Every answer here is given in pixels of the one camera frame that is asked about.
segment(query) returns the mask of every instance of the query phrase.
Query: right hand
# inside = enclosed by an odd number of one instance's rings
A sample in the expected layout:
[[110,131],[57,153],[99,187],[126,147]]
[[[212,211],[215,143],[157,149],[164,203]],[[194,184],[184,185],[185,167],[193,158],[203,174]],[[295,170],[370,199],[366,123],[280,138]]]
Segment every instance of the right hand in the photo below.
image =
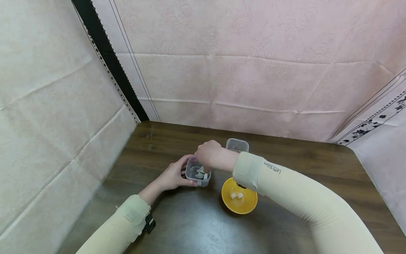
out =
[[199,145],[194,155],[203,165],[205,173],[209,173],[212,168],[232,172],[238,158],[238,153],[222,148],[214,140]]

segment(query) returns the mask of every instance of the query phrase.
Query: wrist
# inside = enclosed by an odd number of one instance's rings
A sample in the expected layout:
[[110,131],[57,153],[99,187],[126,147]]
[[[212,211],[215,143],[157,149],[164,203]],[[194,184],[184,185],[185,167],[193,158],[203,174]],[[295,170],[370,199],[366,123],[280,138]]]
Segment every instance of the wrist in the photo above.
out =
[[226,148],[219,148],[215,151],[212,157],[211,167],[224,170],[227,172],[233,172],[234,165],[237,162],[239,153],[228,150]]
[[154,187],[154,189],[161,193],[168,190],[168,186],[165,185],[165,181],[162,179],[161,176],[157,177],[152,183],[150,183]]

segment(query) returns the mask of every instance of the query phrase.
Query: black wrist strap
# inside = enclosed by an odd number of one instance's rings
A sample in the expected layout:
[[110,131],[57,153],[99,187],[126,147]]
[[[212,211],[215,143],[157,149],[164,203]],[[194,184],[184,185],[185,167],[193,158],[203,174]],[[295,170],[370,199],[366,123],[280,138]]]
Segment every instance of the black wrist strap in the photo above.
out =
[[148,234],[151,233],[151,231],[155,228],[156,222],[152,217],[151,213],[148,213],[147,216],[145,217],[145,227],[144,231],[147,232]]

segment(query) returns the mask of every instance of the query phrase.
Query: black border trim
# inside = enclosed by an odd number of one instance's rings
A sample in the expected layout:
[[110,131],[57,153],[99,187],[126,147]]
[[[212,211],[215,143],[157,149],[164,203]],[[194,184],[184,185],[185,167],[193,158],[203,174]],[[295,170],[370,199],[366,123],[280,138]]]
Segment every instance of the black border trim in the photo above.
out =
[[140,101],[137,98],[134,90],[131,87],[130,81],[127,78],[117,56],[110,44],[103,25],[100,22],[99,16],[93,7],[91,0],[72,0],[80,17],[82,18],[89,35],[93,38],[96,47],[99,49],[101,56],[106,62],[111,74],[117,81],[117,84],[127,98],[129,104],[134,109],[140,121],[148,121],[147,113],[143,109]]

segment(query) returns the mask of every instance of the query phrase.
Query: white wall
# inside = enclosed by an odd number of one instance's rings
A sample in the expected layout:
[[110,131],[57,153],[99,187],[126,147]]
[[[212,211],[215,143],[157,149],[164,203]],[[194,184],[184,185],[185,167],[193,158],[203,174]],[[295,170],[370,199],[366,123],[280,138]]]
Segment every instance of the white wall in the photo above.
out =
[[135,122],[71,1],[0,4],[0,253],[55,253]]

